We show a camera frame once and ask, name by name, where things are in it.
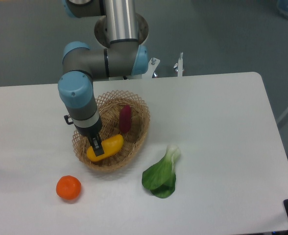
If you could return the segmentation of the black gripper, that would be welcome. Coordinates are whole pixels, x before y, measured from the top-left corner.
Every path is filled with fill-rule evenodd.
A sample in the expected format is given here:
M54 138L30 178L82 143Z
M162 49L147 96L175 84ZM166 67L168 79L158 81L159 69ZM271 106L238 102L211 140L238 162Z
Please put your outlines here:
M67 125L74 125L79 134L88 138L90 146L94 154L98 157L104 154L102 141L100 138L100 131L102 129L102 121L100 115L94 115L87 120L76 120L70 115L65 115L64 120Z

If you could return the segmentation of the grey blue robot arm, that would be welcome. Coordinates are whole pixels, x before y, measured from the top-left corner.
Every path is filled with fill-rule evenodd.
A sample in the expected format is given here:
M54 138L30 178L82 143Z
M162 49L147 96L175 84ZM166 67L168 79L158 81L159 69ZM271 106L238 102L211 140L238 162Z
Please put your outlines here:
M60 98L78 132L87 137L96 156L104 153L102 122L94 97L93 80L144 74L148 53L139 41L139 26L132 0L64 0L74 18L105 16L109 46L91 50L83 42L67 44L63 52L63 75L58 82Z

